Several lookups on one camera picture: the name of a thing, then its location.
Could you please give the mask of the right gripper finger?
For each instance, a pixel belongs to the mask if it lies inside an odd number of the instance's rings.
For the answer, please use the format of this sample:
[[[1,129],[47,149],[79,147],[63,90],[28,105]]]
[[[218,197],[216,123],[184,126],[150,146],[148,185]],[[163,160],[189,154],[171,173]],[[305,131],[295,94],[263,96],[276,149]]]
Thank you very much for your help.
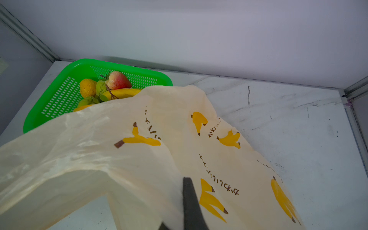
[[[183,178],[183,209],[184,230],[209,230],[200,209],[192,179],[189,177]]]

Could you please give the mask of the banana print plastic bag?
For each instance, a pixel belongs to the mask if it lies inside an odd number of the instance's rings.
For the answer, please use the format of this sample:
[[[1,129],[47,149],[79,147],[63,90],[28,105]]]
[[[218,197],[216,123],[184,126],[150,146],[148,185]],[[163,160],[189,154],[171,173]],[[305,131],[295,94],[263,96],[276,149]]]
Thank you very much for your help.
[[[52,119],[1,147],[1,229],[45,230],[106,195],[119,230],[183,230],[183,178],[211,230],[303,230],[283,180],[195,86]]]

